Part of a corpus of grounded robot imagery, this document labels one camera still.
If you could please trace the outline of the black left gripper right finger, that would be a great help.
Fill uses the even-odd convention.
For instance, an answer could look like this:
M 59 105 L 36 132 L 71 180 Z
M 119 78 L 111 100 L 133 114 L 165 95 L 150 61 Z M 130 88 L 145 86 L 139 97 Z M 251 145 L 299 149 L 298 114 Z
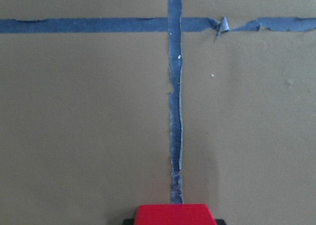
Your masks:
M 217 225 L 226 225 L 226 222 L 223 219 L 215 219 Z

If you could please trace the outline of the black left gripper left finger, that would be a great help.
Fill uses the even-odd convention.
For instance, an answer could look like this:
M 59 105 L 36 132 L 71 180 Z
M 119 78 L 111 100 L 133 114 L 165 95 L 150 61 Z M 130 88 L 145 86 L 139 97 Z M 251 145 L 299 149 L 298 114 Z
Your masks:
M 134 225 L 134 219 L 124 219 L 122 225 Z

